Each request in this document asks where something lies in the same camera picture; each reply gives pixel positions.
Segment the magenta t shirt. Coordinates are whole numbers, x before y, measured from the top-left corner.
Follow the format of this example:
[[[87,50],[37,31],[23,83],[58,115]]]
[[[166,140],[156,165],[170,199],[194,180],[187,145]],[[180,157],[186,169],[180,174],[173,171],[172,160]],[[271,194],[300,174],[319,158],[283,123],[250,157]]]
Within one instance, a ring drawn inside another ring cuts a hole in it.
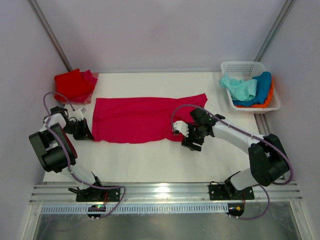
[[[193,122],[190,112],[194,106],[204,107],[206,94],[183,98],[131,97],[97,98],[92,134],[95,141],[117,144],[143,144],[167,139],[181,142],[175,135],[172,122]]]

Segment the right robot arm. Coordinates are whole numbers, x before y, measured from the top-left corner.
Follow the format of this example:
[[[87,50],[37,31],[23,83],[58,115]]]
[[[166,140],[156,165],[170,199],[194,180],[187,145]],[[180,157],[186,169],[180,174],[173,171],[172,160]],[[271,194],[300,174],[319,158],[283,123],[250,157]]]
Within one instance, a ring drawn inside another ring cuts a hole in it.
[[[192,123],[182,120],[172,123],[173,131],[182,134],[182,146],[191,151],[201,151],[205,137],[224,140],[247,154],[249,167],[229,176],[221,185],[221,195],[238,200],[253,186],[267,187],[292,171],[292,166],[280,139],[274,135],[255,135],[231,124],[222,115],[210,114],[197,107],[190,116]]]

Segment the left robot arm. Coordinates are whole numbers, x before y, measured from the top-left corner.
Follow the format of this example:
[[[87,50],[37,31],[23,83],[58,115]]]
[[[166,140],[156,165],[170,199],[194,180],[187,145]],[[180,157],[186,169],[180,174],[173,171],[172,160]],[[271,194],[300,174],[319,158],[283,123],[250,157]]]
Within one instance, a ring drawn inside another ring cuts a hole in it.
[[[43,119],[43,127],[31,134],[28,139],[46,172],[63,174],[77,184],[69,191],[77,194],[82,201],[99,201],[105,189],[99,178],[91,171],[76,163],[78,154],[68,135],[77,141],[93,141],[84,117],[84,107],[73,109],[71,115],[63,107],[53,107]]]

